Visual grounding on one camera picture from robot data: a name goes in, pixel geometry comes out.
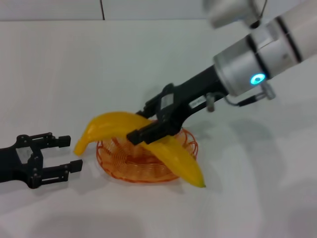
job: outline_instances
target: wire basket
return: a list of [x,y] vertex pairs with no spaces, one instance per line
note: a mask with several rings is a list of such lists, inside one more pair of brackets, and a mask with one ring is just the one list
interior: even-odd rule
[[[194,136],[182,129],[175,138],[196,159],[198,144]],[[159,183],[178,178],[150,151],[125,138],[99,141],[96,156],[107,174],[126,182]]]

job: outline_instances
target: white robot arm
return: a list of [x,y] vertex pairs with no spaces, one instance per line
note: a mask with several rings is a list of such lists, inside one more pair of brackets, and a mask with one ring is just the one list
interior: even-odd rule
[[214,66],[228,93],[239,96],[315,54],[317,0],[307,0],[215,56]]
[[[211,9],[214,27],[243,20],[251,28],[259,26],[262,12],[253,0],[205,0]],[[127,138],[134,145],[150,144],[167,135],[175,135],[192,114],[207,108],[214,111],[214,102],[243,107],[263,98],[275,98],[267,80],[317,53],[317,0],[307,0],[298,7],[253,30],[214,57],[214,65],[181,85],[168,84],[163,91],[146,102],[137,114],[157,120],[133,131]],[[262,92],[239,103],[227,95],[239,96],[254,87]]]

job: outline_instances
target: white wall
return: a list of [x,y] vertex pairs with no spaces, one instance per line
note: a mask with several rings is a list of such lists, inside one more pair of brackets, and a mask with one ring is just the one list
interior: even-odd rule
[[0,20],[102,20],[100,0],[0,0]]
[[[202,0],[102,0],[106,20],[201,19]],[[266,19],[303,0],[268,0]],[[101,20],[100,0],[0,0],[0,20]]]
[[[268,0],[265,17],[272,19],[304,0]],[[106,20],[200,19],[203,0],[103,0]]]

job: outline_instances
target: toy banana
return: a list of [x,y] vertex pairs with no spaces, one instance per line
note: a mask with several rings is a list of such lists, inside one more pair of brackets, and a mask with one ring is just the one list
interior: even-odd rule
[[[94,118],[87,126],[81,139],[75,146],[74,153],[80,156],[87,145],[94,141],[123,137],[136,129],[151,123],[150,120],[132,113],[107,113]],[[196,187],[206,187],[199,165],[195,159],[172,136],[166,136],[151,144],[140,144],[151,151],[175,175]]]

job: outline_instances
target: cable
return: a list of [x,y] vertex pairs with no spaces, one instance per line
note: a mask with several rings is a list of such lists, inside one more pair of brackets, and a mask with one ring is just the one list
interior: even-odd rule
[[224,95],[223,93],[214,92],[214,93],[211,93],[211,95],[212,95],[213,97],[215,97],[215,96],[220,96],[220,97],[222,97],[222,98],[225,100],[225,102],[226,102],[227,104],[229,104],[230,106],[233,106],[233,107],[244,107],[244,106],[246,106],[246,105],[255,103],[255,102],[257,102],[257,101],[259,101],[259,100],[261,100],[261,99],[263,98],[263,97],[259,97],[259,95],[253,95],[253,96],[251,96],[251,97],[249,97],[249,98],[247,98],[247,99],[245,99],[245,100],[242,100],[242,101],[239,102],[239,103],[233,103],[233,102],[231,102],[231,101],[227,98],[227,96]]
[[226,103],[229,104],[229,105],[231,105],[231,106],[233,106],[233,107],[238,107],[238,106],[239,106],[237,103],[231,102],[231,101],[227,98],[227,96],[226,96],[225,94],[223,94],[223,93],[214,92],[214,93],[211,93],[211,94],[212,94],[213,96],[220,96],[220,97],[224,98],[224,100],[226,101]]
[[260,19],[263,18],[263,14],[264,14],[264,11],[265,11],[265,8],[266,8],[266,5],[267,5],[267,1],[268,1],[268,0],[265,0],[265,3],[264,3],[264,5],[263,5],[263,9],[262,9],[261,14],[260,14]]

